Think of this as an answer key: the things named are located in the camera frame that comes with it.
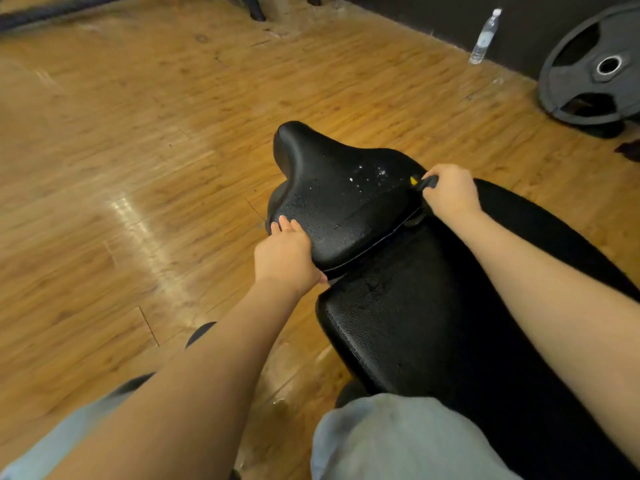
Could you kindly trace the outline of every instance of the black padded cushion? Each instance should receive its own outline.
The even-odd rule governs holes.
[[[329,278],[420,208],[409,179],[425,170],[396,150],[354,148],[290,121],[276,131],[273,154],[287,181],[271,195],[267,229],[280,215],[297,219]]]
[[[496,185],[476,183],[484,210],[505,227],[640,300],[629,279],[562,221]],[[370,392],[437,397],[473,420],[525,480],[640,477],[436,217],[398,231],[355,264],[320,296],[317,316]]]

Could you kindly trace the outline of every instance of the black wall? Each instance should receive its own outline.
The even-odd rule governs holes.
[[[469,51],[503,8],[487,57],[534,79],[548,53],[585,19],[632,0],[348,0]]]

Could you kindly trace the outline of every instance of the weight plate center hole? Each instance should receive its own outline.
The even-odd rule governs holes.
[[[600,75],[610,75],[617,71],[622,65],[622,57],[613,55],[602,60],[596,67],[596,71]]]

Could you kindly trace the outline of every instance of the clear bottle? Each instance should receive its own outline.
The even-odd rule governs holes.
[[[501,13],[502,8],[496,8],[493,10],[492,17],[484,24],[482,32],[480,32],[480,37],[478,37],[478,41],[474,47],[474,51],[471,52],[471,57],[469,58],[470,64],[479,64],[484,60],[484,55],[489,48],[489,44],[491,43],[496,31],[498,31],[498,17]]]

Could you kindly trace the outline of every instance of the bottle label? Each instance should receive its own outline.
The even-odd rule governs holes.
[[[478,37],[478,42],[477,42],[477,46],[478,47],[489,47],[489,44],[491,43],[491,40],[493,38],[493,32],[482,32],[480,34],[480,37]]]

